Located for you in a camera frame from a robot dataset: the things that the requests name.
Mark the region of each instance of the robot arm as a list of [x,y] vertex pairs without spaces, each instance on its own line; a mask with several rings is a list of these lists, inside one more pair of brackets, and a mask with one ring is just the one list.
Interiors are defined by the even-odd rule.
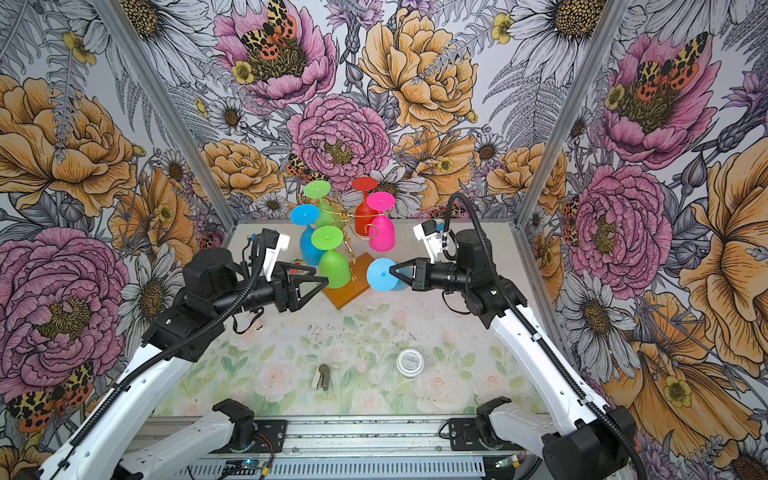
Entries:
[[[287,235],[265,229],[253,240],[250,273],[246,261],[236,265],[223,248],[194,256],[183,270],[184,290],[144,334],[143,346],[115,387],[40,469],[20,472],[15,480],[165,480],[213,450],[225,446],[242,450],[249,445],[254,434],[253,412],[228,399],[176,435],[124,455],[168,390],[224,331],[222,323],[229,315],[249,310],[260,316],[268,304],[279,312],[294,312],[328,285],[327,278],[314,276],[311,266],[276,261],[290,240]],[[257,243],[263,248],[262,255],[256,255]],[[288,274],[290,269],[306,274]],[[306,282],[317,286],[302,295],[300,284]]]
[[438,245],[445,252],[447,228],[429,220],[414,231],[430,258],[407,260],[389,272],[416,291],[460,292],[467,309],[518,358],[550,413],[524,412],[500,397],[478,408],[481,435],[485,431],[491,443],[506,440],[535,453],[544,459],[555,480],[600,480],[624,467],[631,454],[618,437],[634,437],[634,419],[624,407],[610,410],[554,347],[517,287],[496,275],[485,234],[462,230],[452,235],[456,244],[453,263],[435,261]]

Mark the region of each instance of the yellow flower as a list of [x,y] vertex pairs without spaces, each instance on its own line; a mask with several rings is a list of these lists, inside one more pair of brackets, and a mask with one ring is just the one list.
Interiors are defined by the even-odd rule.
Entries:
[[96,98],[79,91],[72,127],[59,153],[53,97],[61,92],[41,78],[20,86],[0,75],[0,191],[25,194],[16,208],[36,204],[46,189],[67,192],[96,217],[116,195],[136,187],[134,148]]
[[68,31],[61,36],[61,40],[64,41],[64,45],[67,45],[67,48],[72,50],[72,54],[80,63],[96,65],[96,55],[85,49],[82,37]]
[[549,233],[546,237],[542,233],[533,239],[533,254],[538,265],[538,271],[544,278],[549,299],[553,303],[560,296],[563,287],[563,254],[560,251],[562,245],[560,237]]
[[201,115],[203,115],[205,118],[208,118],[208,107],[205,106],[202,98],[195,97],[194,106]]
[[176,249],[177,260],[189,262],[197,249],[189,204],[174,193],[160,168],[152,170],[151,179],[144,174],[140,184],[140,194],[120,197],[109,218],[112,246],[130,253],[144,251],[154,262],[167,243]]
[[750,419],[752,411],[736,398],[738,392],[726,392],[748,386],[739,379],[731,384],[721,365],[706,361],[712,342],[704,324],[675,295],[645,292],[637,300],[643,320],[635,322],[643,328],[635,329],[640,338],[630,346],[641,367],[634,378],[619,370],[619,379],[603,384],[605,392],[657,441],[673,432],[675,455],[690,458],[720,436],[725,446],[714,464],[728,465],[739,455],[737,442],[760,435],[760,423]]
[[232,75],[235,76],[237,83],[243,85],[252,84],[256,80],[256,77],[253,76],[253,69],[247,61],[236,61],[235,66],[232,67]]
[[709,174],[709,207],[694,216],[714,235],[693,270],[680,271],[690,305],[707,317],[707,338],[723,362],[752,376],[768,360],[768,138]]
[[605,98],[605,107],[608,110],[616,110],[622,98],[624,98],[624,86],[618,84],[608,92],[608,96]]
[[39,467],[51,456],[50,452],[38,449],[41,434],[35,434],[27,440],[22,450],[12,445],[0,447],[0,480],[14,478],[24,468]]
[[392,151],[411,163],[418,162],[411,178],[425,179],[427,188],[419,192],[423,195],[422,210],[445,204],[452,194],[461,190],[459,182],[469,183],[472,165],[480,165],[472,136],[446,135],[440,140],[435,132],[418,131],[400,137]]
[[426,74],[453,46],[453,34],[435,30],[432,20],[406,8],[397,12],[397,25],[394,33],[381,22],[370,29],[359,66],[376,81],[371,90],[391,91],[397,98],[401,127],[445,133],[472,109],[477,65],[463,58]]
[[679,409],[689,409],[693,405],[693,397],[688,382],[680,380],[676,376],[668,376],[664,386],[664,398]]
[[[488,172],[488,192],[491,195],[504,194],[512,197],[517,192],[525,192],[531,184],[533,174],[538,168],[541,156],[544,153],[544,143],[536,144],[532,148],[518,148],[510,151],[499,159],[502,168],[496,168]],[[564,153],[558,155],[558,161],[547,177],[547,183],[538,204],[547,215],[553,215],[558,209],[560,200],[565,196],[565,165],[568,160]]]
[[154,215],[161,223],[170,223],[174,219],[174,212],[169,204],[157,205],[154,209]]
[[[203,158],[226,198],[236,192],[258,200],[285,187],[286,174],[280,172],[280,165],[245,142],[222,140],[205,144]],[[200,197],[206,197],[197,178],[192,188]]]
[[493,18],[493,30],[491,30],[491,36],[494,40],[498,40],[498,43],[506,45],[509,39],[509,27],[515,23],[512,20],[512,16],[508,13],[499,13]]

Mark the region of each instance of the black cable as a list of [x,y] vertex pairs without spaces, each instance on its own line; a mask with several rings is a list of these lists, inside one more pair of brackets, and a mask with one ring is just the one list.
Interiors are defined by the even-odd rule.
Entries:
[[447,436],[442,436],[442,430],[443,430],[443,429],[444,429],[444,428],[445,428],[447,425],[448,425],[448,422],[446,422],[446,423],[443,423],[443,424],[442,424],[442,427],[440,427],[440,430],[438,430],[438,431],[437,431],[437,435],[438,435],[438,436],[439,436],[441,439],[443,439],[443,440],[450,440],[450,439],[451,439],[450,435],[447,435]]
[[[491,276],[493,277],[493,283],[496,285],[496,290],[502,295],[502,298],[507,303],[512,313],[517,317],[518,320],[520,320],[520,323],[523,324],[525,329],[532,336],[535,336],[536,334],[538,334],[538,331],[533,325],[531,325],[528,319],[525,318],[525,316],[520,311],[520,309],[514,303],[512,303],[511,299],[509,298],[509,294],[507,293],[506,289],[502,285],[501,278],[498,276],[498,273],[496,273],[496,265],[495,263],[493,263],[491,249],[488,246],[488,239],[485,237],[485,231],[483,231],[482,226],[480,225],[480,219],[478,219],[478,214],[475,211],[475,208],[472,206],[472,203],[464,194],[456,193],[451,195],[451,197],[449,198],[448,205],[446,206],[446,209],[445,209],[445,218],[443,220],[443,231],[447,232],[450,230],[451,210],[453,208],[454,202],[456,202],[457,200],[460,200],[466,207],[467,211],[469,212],[469,218],[472,220],[472,226],[475,228],[475,231],[478,234],[480,245],[482,247],[483,253],[485,254],[485,259],[488,261],[488,268],[490,269]],[[563,364],[560,362],[560,359],[552,352],[552,349],[549,348],[549,344],[547,344],[544,338],[539,338],[539,340],[537,340],[536,343],[541,347],[542,350],[544,350],[545,355],[549,358],[549,360],[552,362],[552,364],[558,370],[558,372],[560,372],[560,375],[568,383],[568,385],[571,387],[574,393],[578,395],[579,399],[587,398],[587,394],[578,385],[578,383],[571,376],[571,374],[568,373],[565,366],[563,366]],[[618,426],[616,426],[616,424],[611,419],[611,417],[606,415],[605,412],[603,412],[603,410],[600,407],[594,404],[594,402],[586,402],[585,405],[587,406],[587,408],[589,408],[592,411],[592,413],[594,413],[594,416],[600,420],[600,422],[605,426],[605,428],[611,432],[611,434],[616,438],[616,440],[618,440],[621,446],[624,447],[624,449],[627,451],[627,454],[629,455],[632,461],[632,465],[634,466],[634,469],[637,472],[637,480],[647,480],[648,473],[645,469],[645,465],[640,459],[640,455],[634,449],[634,443],[627,438],[627,436],[618,428]]]
[[458,310],[455,310],[452,306],[448,305],[448,300],[445,299],[445,290],[442,291],[442,302],[445,304],[445,306],[448,307],[448,310],[451,310],[453,313],[458,313],[459,315],[472,314],[472,312],[459,312]]
[[533,476],[534,473],[538,470],[538,468],[541,466],[541,459],[539,457],[536,457],[536,462],[534,462],[533,466],[530,470],[528,470],[525,475],[523,475],[520,478],[516,478],[515,480],[528,480],[530,477]]
[[[114,389],[109,394],[109,396],[107,396],[107,398],[104,400],[104,403],[102,403],[96,410],[94,410],[93,413],[91,413],[91,416],[85,420],[85,423],[83,423],[77,435],[75,435],[70,440],[70,444],[73,447],[80,445],[83,442],[83,440],[85,440],[88,437],[88,434],[91,433],[91,430],[93,430],[93,428],[98,424],[99,420],[101,420],[101,418],[104,417],[104,414],[106,414],[106,412],[109,410],[109,407],[114,403],[114,401],[118,398],[118,396],[120,396],[121,393],[126,391],[128,387],[131,386],[131,383],[136,378],[138,378],[142,373],[146,372],[149,368],[156,365],[160,361],[171,358],[176,353],[180,352],[182,349],[187,348],[189,345],[209,335],[216,328],[218,328],[219,325],[224,323],[224,320],[228,319],[230,316],[232,316],[232,314],[235,313],[235,311],[238,308],[240,308],[240,306],[243,304],[243,302],[245,301],[250,291],[256,285],[256,281],[259,278],[259,273],[261,272],[261,269],[263,268],[263,265],[264,265],[264,259],[266,256],[266,243],[260,237],[260,235],[257,236],[256,241],[254,241],[253,244],[251,245],[250,255],[251,255],[251,261],[253,262],[251,265],[251,276],[246,282],[245,287],[240,291],[240,294],[238,294],[237,298],[234,300],[234,302],[232,302],[232,305],[230,305],[229,308],[224,310],[216,319],[211,320],[203,328],[199,329],[198,331],[188,336],[187,338],[181,340],[179,343],[175,343],[174,345],[166,348],[162,352],[158,353],[157,355],[153,356],[146,362],[139,365],[133,372],[128,373],[120,383],[114,386]],[[67,454],[67,457],[64,459],[63,464],[66,463],[67,459],[72,454],[72,452],[74,452],[74,448],[70,450],[70,452]]]

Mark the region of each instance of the wooden base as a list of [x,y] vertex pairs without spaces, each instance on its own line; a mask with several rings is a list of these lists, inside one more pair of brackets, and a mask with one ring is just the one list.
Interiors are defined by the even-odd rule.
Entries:
[[354,280],[347,283],[341,288],[324,288],[323,293],[326,294],[328,300],[336,307],[337,310],[341,310],[347,303],[353,301],[361,293],[370,288],[366,274],[368,273],[368,265],[373,261],[373,257],[369,253],[364,253],[355,258],[355,264],[350,265],[352,268],[352,275]]

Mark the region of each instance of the butterfly illustration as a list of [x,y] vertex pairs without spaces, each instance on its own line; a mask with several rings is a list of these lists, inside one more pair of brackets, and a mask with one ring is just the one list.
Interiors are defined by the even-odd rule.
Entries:
[[288,15],[285,0],[270,0],[266,7],[267,22],[261,30],[249,31],[240,38],[255,56],[275,60],[286,47],[286,40],[296,37],[296,19]]
[[298,177],[299,181],[303,184],[308,184],[315,180],[328,180],[327,175],[311,171],[306,167],[304,162],[294,154],[290,155],[290,159],[285,168],[289,176]]
[[572,198],[563,204],[563,242],[566,245],[578,247],[578,232],[576,231],[576,214],[578,214],[578,199]]
[[674,60],[667,60],[663,65],[655,61],[644,61],[637,66],[637,97],[649,101],[658,91],[682,90],[699,73],[699,58],[707,46],[709,33],[703,31],[696,38],[685,44]]
[[93,362],[77,368],[69,378],[50,392],[28,392],[8,402],[8,411],[19,420],[21,433],[39,432],[55,416],[83,405],[93,392]]

